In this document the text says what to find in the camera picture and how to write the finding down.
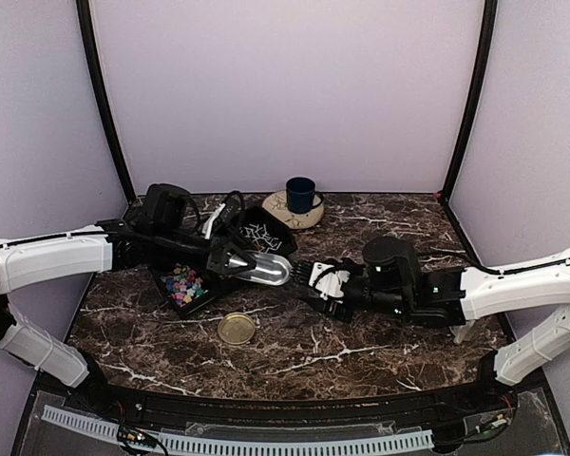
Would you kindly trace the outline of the metal scoop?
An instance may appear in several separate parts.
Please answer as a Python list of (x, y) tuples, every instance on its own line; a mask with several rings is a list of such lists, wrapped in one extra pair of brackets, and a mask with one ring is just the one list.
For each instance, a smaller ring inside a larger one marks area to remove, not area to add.
[(237, 279), (261, 285), (281, 286), (292, 277), (293, 266), (284, 256), (262, 252), (247, 252), (247, 255), (256, 262), (254, 268), (242, 256), (231, 256), (228, 261), (228, 267), (236, 270), (234, 277)]

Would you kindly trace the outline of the black three-compartment candy tray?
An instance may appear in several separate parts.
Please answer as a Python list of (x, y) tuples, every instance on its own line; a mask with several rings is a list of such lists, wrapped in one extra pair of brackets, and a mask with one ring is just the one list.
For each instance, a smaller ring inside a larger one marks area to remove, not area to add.
[[(260, 206), (245, 210), (240, 232), (261, 253), (286, 257), (297, 250), (292, 230)], [(243, 280), (216, 275), (205, 265), (204, 260), (190, 260), (149, 267), (161, 296), (182, 320), (244, 286)]]

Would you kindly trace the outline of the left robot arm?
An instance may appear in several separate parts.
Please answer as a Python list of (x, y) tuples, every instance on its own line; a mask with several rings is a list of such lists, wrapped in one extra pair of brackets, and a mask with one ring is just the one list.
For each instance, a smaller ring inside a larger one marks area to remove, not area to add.
[(241, 193), (229, 193), (207, 219), (196, 213), (194, 226), (184, 229), (186, 209), (196, 207), (187, 190), (154, 183), (131, 221), (114, 218), (67, 232), (0, 240), (0, 350), (77, 390), (95, 414), (108, 413), (115, 394), (92, 357), (29, 321), (8, 295), (52, 279), (123, 271), (168, 258), (198, 260), (220, 276), (254, 269), (257, 263), (239, 236), (245, 210)]

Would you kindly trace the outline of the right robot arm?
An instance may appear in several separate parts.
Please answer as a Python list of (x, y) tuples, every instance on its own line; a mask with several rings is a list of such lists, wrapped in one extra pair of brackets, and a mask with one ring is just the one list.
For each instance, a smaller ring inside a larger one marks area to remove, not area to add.
[(313, 291), (308, 304), (337, 320), (349, 322), (355, 311), (367, 310), (426, 329), (448, 328), (458, 343), (483, 317), (555, 306), (530, 332), (482, 359), (483, 377), (465, 393), (476, 412), (499, 401), (503, 385), (521, 383), (570, 349), (570, 248), (508, 266), (474, 263), (428, 273), (419, 258), (410, 242), (385, 236), (364, 246), (361, 263), (300, 261), (289, 273)]

